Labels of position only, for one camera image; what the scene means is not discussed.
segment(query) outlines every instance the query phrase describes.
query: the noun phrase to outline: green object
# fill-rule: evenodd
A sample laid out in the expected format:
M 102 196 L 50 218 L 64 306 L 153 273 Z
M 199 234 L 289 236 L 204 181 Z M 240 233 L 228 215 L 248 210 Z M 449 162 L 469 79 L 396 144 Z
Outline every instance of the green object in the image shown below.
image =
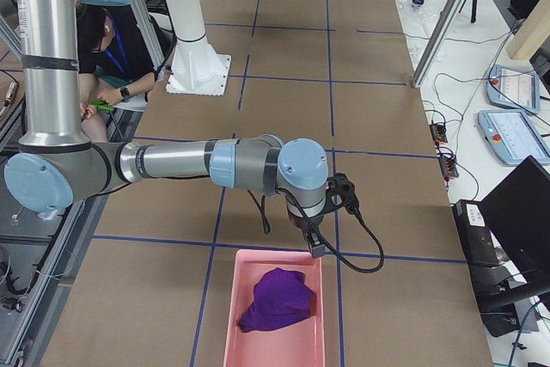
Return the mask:
M 114 111 L 114 107 L 111 107 L 105 101 L 103 101 L 101 99 L 96 99 L 95 101 L 91 101 L 89 104 L 94 105 L 98 109 L 104 109 L 104 110 L 109 111 L 109 112 Z

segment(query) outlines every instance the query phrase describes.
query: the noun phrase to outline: purple cloth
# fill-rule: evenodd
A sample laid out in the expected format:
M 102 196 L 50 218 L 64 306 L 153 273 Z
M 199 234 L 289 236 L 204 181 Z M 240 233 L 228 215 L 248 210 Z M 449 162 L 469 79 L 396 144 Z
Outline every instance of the purple cloth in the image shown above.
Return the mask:
M 239 320 L 244 333 L 272 331 L 310 316 L 309 302 L 314 292 L 304 283 L 303 272 L 275 268 L 254 286 L 254 301 Z

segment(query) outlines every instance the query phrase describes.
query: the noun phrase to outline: white desk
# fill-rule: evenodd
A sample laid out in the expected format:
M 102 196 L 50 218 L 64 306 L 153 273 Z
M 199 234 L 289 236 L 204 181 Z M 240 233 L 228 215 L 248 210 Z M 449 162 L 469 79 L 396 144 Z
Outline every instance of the white desk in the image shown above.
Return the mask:
M 400 12 L 403 31 L 407 35 L 428 37 L 436 25 L 440 11 L 447 0 L 425 0 L 425 4 L 419 9 L 413 9 L 412 0 L 395 0 Z M 472 0 L 467 0 L 462 12 L 455 18 L 447 38 L 460 40 L 489 40 L 507 34 L 510 30 L 503 17 L 492 0 L 478 0 L 477 22 L 470 23 L 470 12 Z M 456 111 L 464 113 L 464 120 L 459 130 L 458 122 L 447 124 L 447 146 L 457 154 L 457 161 L 467 168 L 480 184 L 477 200 L 483 199 L 513 167 L 505 167 L 495 157 L 492 149 L 477 125 L 476 114 L 483 109 L 495 108 L 489 104 L 486 98 L 485 81 L 473 81 L 459 83 L 440 73 L 449 74 L 461 80 L 482 78 L 490 63 L 497 55 L 499 47 L 506 37 L 493 40 L 481 45 L 473 43 L 456 42 L 445 40 L 438 53 L 436 62 L 431 67 L 428 77 L 421 85 L 422 98 L 426 100 L 426 109 L 435 109 L 441 112 L 447 121 L 458 119 L 458 114 L 439 103 L 439 99 L 445 104 L 453 107 Z M 407 38 L 412 64 L 416 67 L 422 52 L 427 45 L 427 40 Z M 508 57 L 505 48 L 498 56 L 497 64 L 529 70 L 532 66 L 529 62 L 514 61 Z M 546 93 L 541 86 L 542 94 Z M 437 113 L 427 112 L 428 120 L 432 115 L 435 122 L 441 121 Z M 541 103 L 540 116 L 544 120 L 550 120 L 550 103 Z M 550 128 L 542 124 L 538 119 L 531 117 L 540 133 L 550 132 Z M 460 177 L 449 183 L 449 202 L 455 203 L 458 199 L 471 199 L 476 193 L 476 185 L 472 177 L 464 170 L 459 169 Z M 545 325 L 539 321 L 540 333 L 524 333 L 520 342 L 528 347 L 527 350 L 516 350 L 514 357 L 515 366 L 527 366 L 527 362 L 550 364 L 550 330 L 549 323 Z M 495 365 L 507 365 L 512 349 L 511 343 L 516 338 L 516 332 L 508 333 L 498 339 L 494 339 L 487 333 L 487 340 L 491 347 L 492 357 Z

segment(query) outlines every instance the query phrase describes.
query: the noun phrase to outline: white pole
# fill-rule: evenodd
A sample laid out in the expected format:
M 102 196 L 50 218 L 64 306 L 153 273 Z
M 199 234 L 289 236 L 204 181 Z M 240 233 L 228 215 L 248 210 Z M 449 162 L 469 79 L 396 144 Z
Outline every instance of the white pole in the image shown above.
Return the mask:
M 199 0 L 166 0 L 177 36 L 170 93 L 223 95 L 231 56 L 217 55 L 206 39 Z

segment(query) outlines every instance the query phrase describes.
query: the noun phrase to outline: hand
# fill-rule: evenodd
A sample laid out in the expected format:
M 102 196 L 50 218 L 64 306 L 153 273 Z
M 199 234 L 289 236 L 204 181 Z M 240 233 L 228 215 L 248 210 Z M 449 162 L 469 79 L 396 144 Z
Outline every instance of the hand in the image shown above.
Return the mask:
M 82 119 L 90 119 L 97 113 L 97 107 L 86 102 L 80 102 L 80 116 Z
M 105 88 L 99 94 L 97 98 L 105 101 L 107 104 L 114 107 L 116 104 L 122 102 L 122 95 L 120 94 L 120 89 L 115 88 Z

